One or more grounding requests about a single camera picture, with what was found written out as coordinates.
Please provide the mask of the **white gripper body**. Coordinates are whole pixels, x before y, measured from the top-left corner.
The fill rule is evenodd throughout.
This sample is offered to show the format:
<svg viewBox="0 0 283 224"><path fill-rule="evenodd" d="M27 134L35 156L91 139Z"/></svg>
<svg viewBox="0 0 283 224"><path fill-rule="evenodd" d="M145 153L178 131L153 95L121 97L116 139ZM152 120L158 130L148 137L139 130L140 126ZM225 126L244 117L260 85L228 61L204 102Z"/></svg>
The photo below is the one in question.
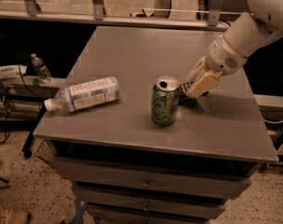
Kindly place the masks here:
<svg viewBox="0 0 283 224"><path fill-rule="evenodd" d="M234 74L246 62L247 58L235 52L223 35L220 35L209 47L205 55L207 66L224 76Z"/></svg>

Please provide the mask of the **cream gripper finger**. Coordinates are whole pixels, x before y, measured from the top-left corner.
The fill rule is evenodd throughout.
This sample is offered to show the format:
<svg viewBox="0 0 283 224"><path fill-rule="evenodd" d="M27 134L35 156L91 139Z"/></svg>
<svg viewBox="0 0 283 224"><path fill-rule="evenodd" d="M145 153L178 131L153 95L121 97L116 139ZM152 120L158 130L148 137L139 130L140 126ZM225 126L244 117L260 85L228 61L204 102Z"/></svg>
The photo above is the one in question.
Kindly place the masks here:
<svg viewBox="0 0 283 224"><path fill-rule="evenodd" d="M192 68L190 73L187 75L186 81L190 83L197 82L201 76L205 73L205 57L202 57L198 63Z"/></svg>
<svg viewBox="0 0 283 224"><path fill-rule="evenodd" d="M199 78L196 78L189 87L186 95L190 98L197 98L207 91L214 89L219 85L222 72L212 70L203 72Z"/></svg>

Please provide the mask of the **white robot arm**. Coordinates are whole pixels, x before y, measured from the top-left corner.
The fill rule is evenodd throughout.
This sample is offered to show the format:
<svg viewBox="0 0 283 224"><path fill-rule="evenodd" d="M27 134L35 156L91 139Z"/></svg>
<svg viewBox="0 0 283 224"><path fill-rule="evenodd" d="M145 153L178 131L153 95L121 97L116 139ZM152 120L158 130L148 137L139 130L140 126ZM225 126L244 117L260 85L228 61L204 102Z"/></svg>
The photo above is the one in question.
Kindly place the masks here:
<svg viewBox="0 0 283 224"><path fill-rule="evenodd" d="M240 69L258 49L283 37L283 0L248 0L248 11L210 44L186 78L185 93L197 98Z"/></svg>

